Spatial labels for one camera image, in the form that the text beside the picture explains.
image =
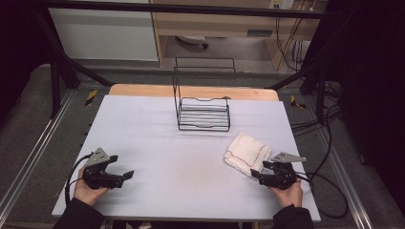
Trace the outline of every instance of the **black wire rack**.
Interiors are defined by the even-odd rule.
[[[230,66],[181,66],[179,59],[214,60],[217,58],[205,57],[176,57],[175,73],[180,70],[190,71],[192,69],[226,70],[235,73],[235,62],[232,58],[220,58],[219,60],[229,61]],[[198,77],[195,79],[212,79],[210,77]],[[178,127],[181,131],[214,131],[228,132],[230,129],[229,105],[226,97],[223,98],[197,98],[181,96],[181,77],[173,77],[173,92],[176,104]]]

